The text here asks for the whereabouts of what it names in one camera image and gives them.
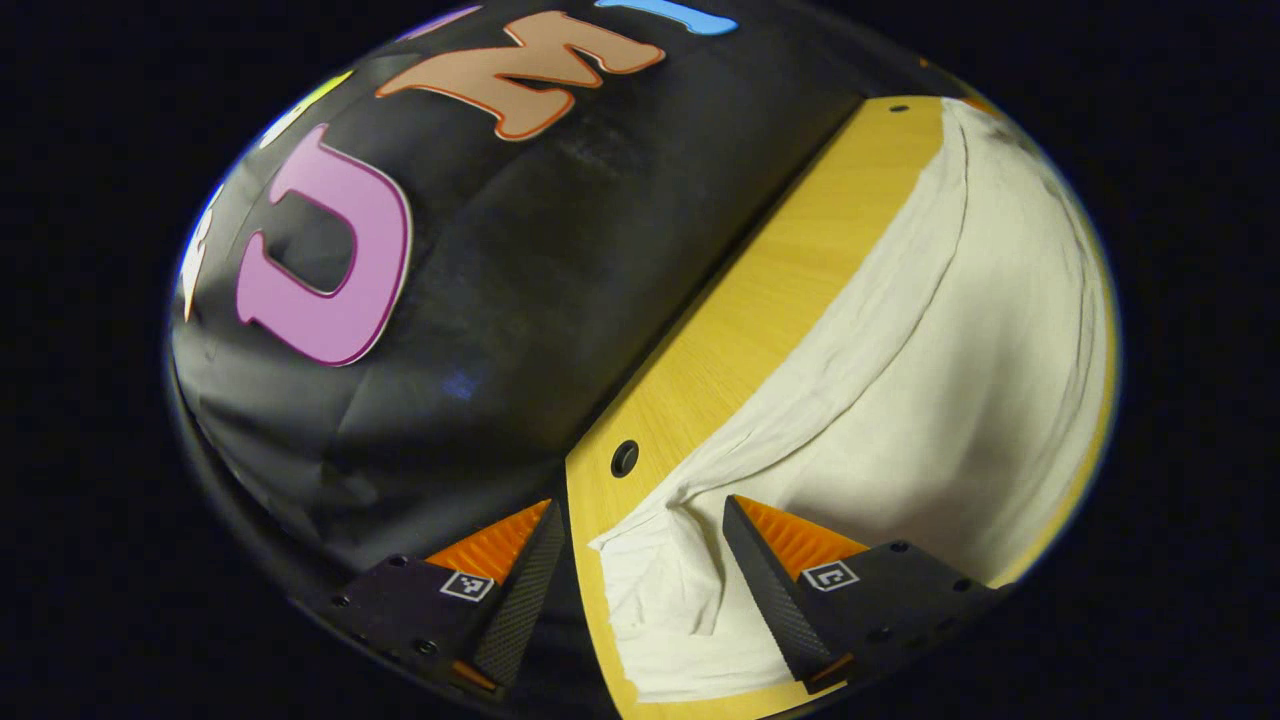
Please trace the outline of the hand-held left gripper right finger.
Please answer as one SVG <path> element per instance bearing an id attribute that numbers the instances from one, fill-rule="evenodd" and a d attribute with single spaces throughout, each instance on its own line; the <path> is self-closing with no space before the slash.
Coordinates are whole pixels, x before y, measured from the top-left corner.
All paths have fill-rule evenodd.
<path id="1" fill-rule="evenodd" d="M 722 533 L 792 678 L 865 685 L 948 641 L 1006 596 L 896 539 L 860 544 L 741 495 Z"/>

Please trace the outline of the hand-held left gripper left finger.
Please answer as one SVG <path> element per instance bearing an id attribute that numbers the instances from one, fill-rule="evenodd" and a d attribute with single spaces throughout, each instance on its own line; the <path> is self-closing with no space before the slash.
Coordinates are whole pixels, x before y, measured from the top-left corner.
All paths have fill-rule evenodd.
<path id="1" fill-rule="evenodd" d="M 507 693 L 517 683 L 566 542 L 564 505 L 394 536 L 296 603 L 338 641 L 435 693 Z"/>

